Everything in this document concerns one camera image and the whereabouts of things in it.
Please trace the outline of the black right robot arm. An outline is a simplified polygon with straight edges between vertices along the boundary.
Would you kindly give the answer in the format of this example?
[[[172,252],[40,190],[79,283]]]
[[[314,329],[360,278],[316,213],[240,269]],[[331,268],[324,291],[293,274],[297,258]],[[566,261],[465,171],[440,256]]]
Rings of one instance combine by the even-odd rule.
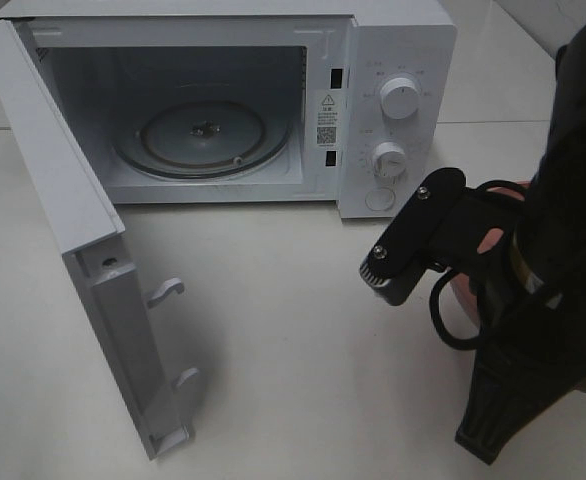
[[[547,146],[522,214],[490,249],[484,279],[471,278],[480,329],[457,338],[429,309],[440,338],[475,354],[456,442],[492,463],[510,439],[586,378],[586,24],[556,56]]]

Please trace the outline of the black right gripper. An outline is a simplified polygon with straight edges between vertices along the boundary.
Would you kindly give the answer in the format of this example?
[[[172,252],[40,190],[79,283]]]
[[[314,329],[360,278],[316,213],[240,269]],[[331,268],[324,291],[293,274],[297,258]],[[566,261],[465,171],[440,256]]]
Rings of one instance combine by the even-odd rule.
[[[520,430],[586,378],[586,193],[568,187],[518,188],[522,201],[466,188],[437,235],[447,244],[441,285],[466,274],[477,295],[480,328],[457,339],[476,352],[468,401],[455,441],[494,461]],[[492,251],[479,243],[491,228]],[[528,293],[516,280],[515,249],[544,281]]]

